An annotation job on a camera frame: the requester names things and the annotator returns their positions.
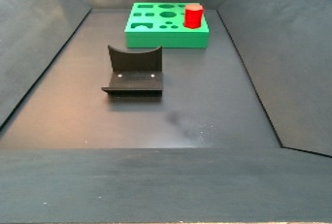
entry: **circular hole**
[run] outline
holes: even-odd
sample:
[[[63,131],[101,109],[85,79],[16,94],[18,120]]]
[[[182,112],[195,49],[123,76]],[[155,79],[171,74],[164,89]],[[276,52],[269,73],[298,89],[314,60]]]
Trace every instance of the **circular hole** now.
[[[162,9],[171,9],[171,8],[174,8],[174,5],[171,5],[171,4],[162,4],[162,5],[159,5],[159,8],[162,8]]]
[[[164,18],[171,18],[171,17],[175,17],[176,14],[174,12],[162,12],[160,16]]]

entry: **green foam block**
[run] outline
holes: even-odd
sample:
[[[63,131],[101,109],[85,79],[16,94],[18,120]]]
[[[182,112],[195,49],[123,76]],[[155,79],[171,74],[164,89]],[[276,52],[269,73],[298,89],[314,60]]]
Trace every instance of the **green foam block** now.
[[[207,48],[209,27],[186,28],[188,3],[135,3],[124,29],[127,48]]]

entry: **black plastic part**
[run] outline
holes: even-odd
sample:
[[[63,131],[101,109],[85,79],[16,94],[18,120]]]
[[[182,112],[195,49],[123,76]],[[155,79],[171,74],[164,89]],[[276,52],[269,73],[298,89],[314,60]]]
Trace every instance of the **black plastic part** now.
[[[108,46],[112,73],[111,93],[162,93],[162,47],[146,52],[127,52]]]

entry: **hole in green block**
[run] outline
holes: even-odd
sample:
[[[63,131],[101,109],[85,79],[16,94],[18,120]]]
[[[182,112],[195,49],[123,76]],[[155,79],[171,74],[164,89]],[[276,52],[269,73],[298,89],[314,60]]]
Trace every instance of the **hole in green block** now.
[[[151,9],[152,8],[152,5],[151,4],[140,4],[138,6],[139,9]]]
[[[174,5],[171,5],[171,4],[162,4],[162,5],[159,5],[159,8],[162,8],[162,9],[171,9],[171,8],[174,8]]]
[[[171,18],[171,17],[175,17],[176,14],[174,12],[162,12],[160,16],[164,18]]]
[[[136,28],[136,27],[152,28],[152,23],[132,23],[131,28]]]

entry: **red peg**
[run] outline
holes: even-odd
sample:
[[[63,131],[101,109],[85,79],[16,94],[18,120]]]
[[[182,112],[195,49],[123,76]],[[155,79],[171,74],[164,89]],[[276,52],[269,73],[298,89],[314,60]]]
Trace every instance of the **red peg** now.
[[[184,12],[184,27],[198,28],[202,23],[203,9],[199,4],[187,4]]]

